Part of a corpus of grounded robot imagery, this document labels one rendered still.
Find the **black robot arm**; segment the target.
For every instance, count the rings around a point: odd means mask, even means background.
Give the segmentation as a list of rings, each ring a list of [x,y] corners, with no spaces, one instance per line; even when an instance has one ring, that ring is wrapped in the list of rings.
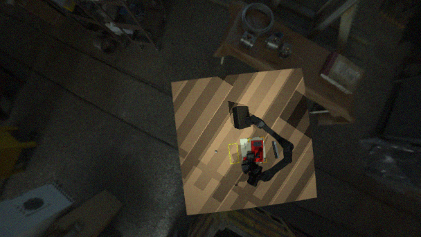
[[[278,143],[283,148],[283,156],[284,158],[281,159],[275,166],[272,168],[261,171],[262,166],[252,166],[250,169],[250,164],[247,162],[246,164],[241,164],[242,172],[246,175],[249,171],[253,172],[250,174],[247,182],[252,186],[257,186],[258,181],[262,180],[264,182],[269,181],[278,171],[282,170],[284,167],[286,167],[287,164],[292,163],[292,150],[294,149],[294,145],[281,137],[280,135],[276,134],[270,127],[266,125],[266,123],[256,117],[256,116],[247,116],[245,117],[245,123],[246,125],[256,125],[258,128],[264,129],[266,132],[268,132],[273,138],[275,138]]]

